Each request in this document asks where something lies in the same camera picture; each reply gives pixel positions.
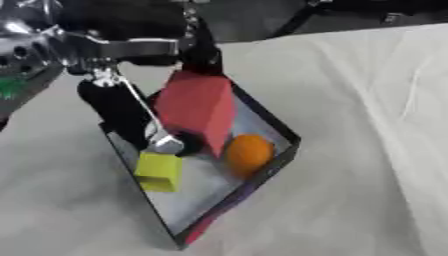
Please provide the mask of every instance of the table surface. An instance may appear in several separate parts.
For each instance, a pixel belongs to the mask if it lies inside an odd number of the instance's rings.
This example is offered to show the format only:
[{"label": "table surface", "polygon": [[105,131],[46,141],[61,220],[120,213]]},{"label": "table surface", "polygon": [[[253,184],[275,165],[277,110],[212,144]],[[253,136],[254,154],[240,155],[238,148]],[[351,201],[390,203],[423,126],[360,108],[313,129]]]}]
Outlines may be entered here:
[{"label": "table surface", "polygon": [[[447,255],[448,25],[224,45],[227,73],[303,136],[297,159],[183,252],[62,76],[0,136],[8,256]],[[147,93],[171,69],[125,65]]]}]

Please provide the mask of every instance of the yellow sponge block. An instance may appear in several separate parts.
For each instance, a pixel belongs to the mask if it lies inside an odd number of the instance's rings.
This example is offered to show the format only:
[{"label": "yellow sponge block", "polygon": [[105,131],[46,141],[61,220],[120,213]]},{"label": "yellow sponge block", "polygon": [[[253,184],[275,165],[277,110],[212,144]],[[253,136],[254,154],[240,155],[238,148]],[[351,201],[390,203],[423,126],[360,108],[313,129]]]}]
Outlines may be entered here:
[{"label": "yellow sponge block", "polygon": [[182,159],[175,155],[143,152],[134,173],[144,190],[176,192],[181,176]]}]

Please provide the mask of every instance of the orange ball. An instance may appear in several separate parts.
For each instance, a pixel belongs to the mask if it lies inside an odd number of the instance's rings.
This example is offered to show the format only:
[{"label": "orange ball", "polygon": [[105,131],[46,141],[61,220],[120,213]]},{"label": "orange ball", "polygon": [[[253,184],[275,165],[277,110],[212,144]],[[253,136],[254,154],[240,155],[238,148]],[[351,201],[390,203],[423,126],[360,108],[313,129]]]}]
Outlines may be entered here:
[{"label": "orange ball", "polygon": [[237,136],[225,154],[232,173],[242,179],[249,178],[273,157],[274,145],[256,134]]}]

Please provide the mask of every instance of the red foam block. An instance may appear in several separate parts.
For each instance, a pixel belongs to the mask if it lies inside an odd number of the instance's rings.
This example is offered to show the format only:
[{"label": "red foam block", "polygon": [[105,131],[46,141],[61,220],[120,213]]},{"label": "red foam block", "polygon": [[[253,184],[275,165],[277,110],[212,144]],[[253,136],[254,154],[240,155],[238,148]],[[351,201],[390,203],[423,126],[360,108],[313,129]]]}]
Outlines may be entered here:
[{"label": "red foam block", "polygon": [[227,78],[176,71],[155,107],[169,131],[199,134],[215,156],[221,154],[235,118],[232,86]]}]

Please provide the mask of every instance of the background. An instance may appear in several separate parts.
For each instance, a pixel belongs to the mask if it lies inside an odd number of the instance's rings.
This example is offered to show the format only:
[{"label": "background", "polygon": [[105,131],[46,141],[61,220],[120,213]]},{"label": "background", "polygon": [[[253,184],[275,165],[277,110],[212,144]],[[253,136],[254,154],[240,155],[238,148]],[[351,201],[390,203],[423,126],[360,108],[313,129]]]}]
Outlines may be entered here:
[{"label": "background", "polygon": [[[305,0],[210,0],[200,6],[218,40],[235,42],[263,39],[304,5]],[[315,16],[297,34],[433,24],[446,22],[447,17],[446,13],[417,15],[384,24],[380,19],[352,14]]]}]

